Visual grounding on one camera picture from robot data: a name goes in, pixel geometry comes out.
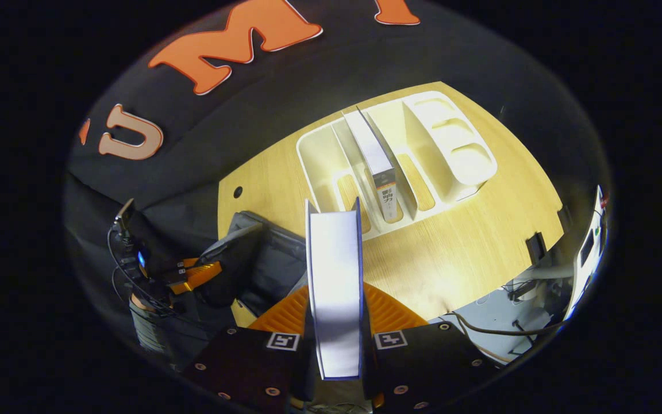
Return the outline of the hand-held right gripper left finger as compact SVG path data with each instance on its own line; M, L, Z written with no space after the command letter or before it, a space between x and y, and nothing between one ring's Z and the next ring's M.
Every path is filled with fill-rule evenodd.
M250 413L289 413L314 398L316 361L309 288L279 301L248 327L225 327L182 377Z

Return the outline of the white control box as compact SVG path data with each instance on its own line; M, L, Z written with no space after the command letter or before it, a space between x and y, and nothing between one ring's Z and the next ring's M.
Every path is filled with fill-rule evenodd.
M575 252L572 296L565 309L564 320L568 320L576 312L578 304L595 278L609 235L609 226L607 226L609 221L605 208L609 202L605 199L601 186L596 185L594 194L593 200L586 209L587 228L579 239L578 250Z

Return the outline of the white book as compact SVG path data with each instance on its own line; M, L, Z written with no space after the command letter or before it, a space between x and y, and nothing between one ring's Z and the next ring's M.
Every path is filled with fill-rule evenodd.
M375 129L359 108L343 113L342 117L363 158L366 175L384 222L399 222L402 219L402 211L398 209L397 169Z

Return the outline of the white table frame bar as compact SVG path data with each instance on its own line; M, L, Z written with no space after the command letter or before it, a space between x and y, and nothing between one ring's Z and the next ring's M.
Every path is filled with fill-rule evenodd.
M515 285L515 283L539 279L572 278L573 275L574 270L572 266L531 267L508 281L507 285Z

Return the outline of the blue book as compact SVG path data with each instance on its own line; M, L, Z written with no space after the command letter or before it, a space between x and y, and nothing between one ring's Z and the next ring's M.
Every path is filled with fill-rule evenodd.
M306 264L321 379L361 378L363 255L357 209L319 212L305 200Z

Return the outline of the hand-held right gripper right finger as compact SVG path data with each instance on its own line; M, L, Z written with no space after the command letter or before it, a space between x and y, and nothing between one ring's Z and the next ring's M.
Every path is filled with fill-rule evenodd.
M361 380L373 413L440 411L503 367L453 322L429 323L368 283L361 328Z

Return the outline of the white bookshelf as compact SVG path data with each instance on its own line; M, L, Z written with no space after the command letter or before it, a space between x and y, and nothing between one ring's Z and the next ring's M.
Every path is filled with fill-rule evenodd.
M498 170L488 144L462 110L438 91L425 91L361 110L389 149L397 173L397 216L386 220L370 169L343 112L297 142L313 202L322 212L360 202L362 237L373 239L454 207Z

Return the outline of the grey schoolbag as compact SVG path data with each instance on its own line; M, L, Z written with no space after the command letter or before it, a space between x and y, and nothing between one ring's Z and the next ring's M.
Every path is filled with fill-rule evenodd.
M238 300L260 316L306 281L305 239L248 210L232 216L226 236L205 249L200 260L221 267L197 289L214 308Z

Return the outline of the black backdrop cloth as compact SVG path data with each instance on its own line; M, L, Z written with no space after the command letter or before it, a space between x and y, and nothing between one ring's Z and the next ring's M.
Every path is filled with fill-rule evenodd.
M533 267L574 269L609 168L592 122L553 74L428 0L242 0L150 47L94 104L66 163L65 242L88 303L140 356L181 372L220 330L243 327L232 309L241 302L214 308L169 293L205 343L181 340L184 369L150 357L107 248L124 202L134 199L129 229L147 249L148 275L166 288L177 263L200 258L242 210L306 242L305 200L316 206L296 148L302 134L425 91L463 111L498 170L441 214L361 235L363 286L427 322L453 322L503 367L528 358L570 326L594 280L568 320L573 277L507 282L531 268L525 240L536 232L548 251Z

